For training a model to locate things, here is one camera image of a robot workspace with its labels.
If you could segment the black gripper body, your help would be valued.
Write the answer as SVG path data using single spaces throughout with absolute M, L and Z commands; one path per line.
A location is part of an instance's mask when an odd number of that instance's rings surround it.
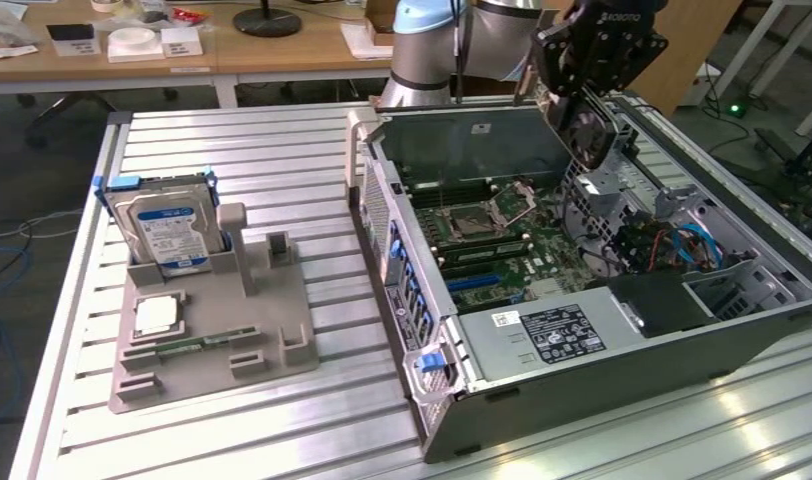
M 598 38 L 600 34 L 642 35 L 654 26 L 650 0 L 574 1 L 564 14 L 574 37 Z

